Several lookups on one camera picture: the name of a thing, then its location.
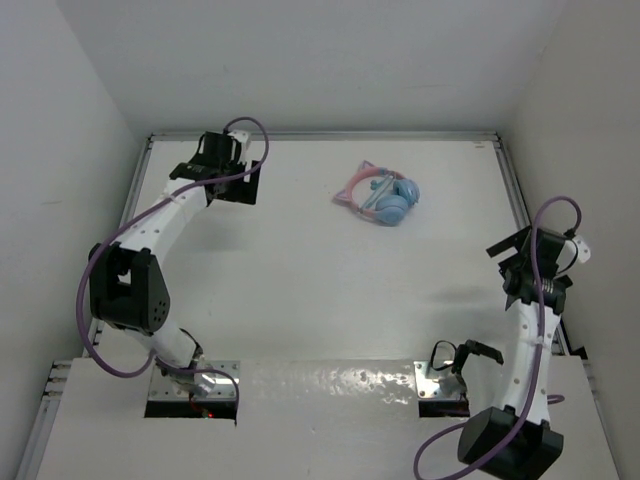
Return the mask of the pink blue cat-ear headphones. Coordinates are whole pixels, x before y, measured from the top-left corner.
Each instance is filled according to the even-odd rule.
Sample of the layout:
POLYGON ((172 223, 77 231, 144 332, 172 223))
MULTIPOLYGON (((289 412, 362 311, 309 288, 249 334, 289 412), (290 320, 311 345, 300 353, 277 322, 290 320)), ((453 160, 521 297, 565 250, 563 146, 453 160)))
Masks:
POLYGON ((345 187, 333 197, 361 218, 385 226, 397 226, 421 197, 417 183, 401 173, 362 161, 345 187), (355 187, 370 179, 371 194, 361 204, 354 198, 355 187))

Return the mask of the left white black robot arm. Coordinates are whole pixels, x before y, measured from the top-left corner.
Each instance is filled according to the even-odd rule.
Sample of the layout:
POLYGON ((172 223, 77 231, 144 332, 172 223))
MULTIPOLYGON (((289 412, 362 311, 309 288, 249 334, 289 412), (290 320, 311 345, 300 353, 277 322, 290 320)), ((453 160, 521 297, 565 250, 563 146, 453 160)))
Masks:
POLYGON ((162 265, 188 223, 213 201, 255 204, 260 164, 247 162, 249 144, 242 130, 202 134, 195 154, 171 171, 153 205, 89 257, 92 316, 174 369, 190 369, 199 345, 170 317, 162 265))

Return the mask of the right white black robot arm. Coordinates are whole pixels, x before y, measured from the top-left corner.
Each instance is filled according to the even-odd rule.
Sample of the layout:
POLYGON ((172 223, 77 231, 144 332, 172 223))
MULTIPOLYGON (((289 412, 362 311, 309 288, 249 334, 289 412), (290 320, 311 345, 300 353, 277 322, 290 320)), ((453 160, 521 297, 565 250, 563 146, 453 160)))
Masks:
POLYGON ((572 285, 566 272, 586 262, 590 250, 574 230, 526 227, 487 253, 504 257, 498 268, 505 343, 483 348, 464 375, 470 418, 457 457, 470 465, 491 453, 480 471, 497 479, 539 479, 564 446, 563 435, 550 426, 547 386, 553 335, 572 285))

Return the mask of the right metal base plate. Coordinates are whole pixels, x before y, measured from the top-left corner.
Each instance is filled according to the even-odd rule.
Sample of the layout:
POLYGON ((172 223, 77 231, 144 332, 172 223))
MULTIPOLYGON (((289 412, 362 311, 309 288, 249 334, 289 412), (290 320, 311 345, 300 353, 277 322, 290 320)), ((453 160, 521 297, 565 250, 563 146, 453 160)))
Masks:
POLYGON ((419 400, 457 401, 466 397, 465 382, 452 372, 453 361, 432 366, 429 361, 414 362, 415 388, 419 400))

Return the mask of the metal base plate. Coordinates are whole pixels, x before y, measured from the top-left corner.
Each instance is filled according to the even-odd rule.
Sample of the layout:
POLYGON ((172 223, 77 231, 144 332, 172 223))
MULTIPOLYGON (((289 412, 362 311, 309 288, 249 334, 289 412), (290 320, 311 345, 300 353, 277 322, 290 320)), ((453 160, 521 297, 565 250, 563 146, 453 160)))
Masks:
POLYGON ((171 373, 154 366, 148 389, 151 401, 186 401, 189 394, 202 401, 235 401, 235 385, 240 384, 240 366, 237 360, 219 362, 201 360, 198 368, 205 373, 171 373))
POLYGON ((453 361, 432 366, 429 361, 414 362, 415 388, 419 400, 457 401, 466 397, 465 382, 452 372, 453 361))

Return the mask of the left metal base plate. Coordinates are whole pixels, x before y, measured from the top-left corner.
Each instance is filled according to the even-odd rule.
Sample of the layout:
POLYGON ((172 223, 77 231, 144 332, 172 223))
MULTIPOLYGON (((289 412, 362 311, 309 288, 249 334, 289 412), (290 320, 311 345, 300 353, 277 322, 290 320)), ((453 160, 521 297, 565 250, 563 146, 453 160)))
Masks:
POLYGON ((151 401, 186 401, 189 394, 202 401, 235 401, 235 385, 240 384, 240 366, 237 360, 219 362, 201 360, 198 368, 205 373, 171 373, 154 366, 148 389, 151 401))

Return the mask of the aluminium table frame rail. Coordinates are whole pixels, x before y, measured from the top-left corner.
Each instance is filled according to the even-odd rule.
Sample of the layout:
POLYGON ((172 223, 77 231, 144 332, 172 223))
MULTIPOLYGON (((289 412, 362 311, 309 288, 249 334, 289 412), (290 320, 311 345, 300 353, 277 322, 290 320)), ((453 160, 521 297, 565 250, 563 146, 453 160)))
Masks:
POLYGON ((216 202, 170 251, 171 313, 237 360, 236 421, 148 418, 150 379, 72 363, 42 479, 409 479, 443 427, 413 363, 439 339, 505 342, 486 249, 517 231, 491 138, 280 134, 254 206, 216 202), (415 181, 397 226, 335 203, 362 161, 415 181))

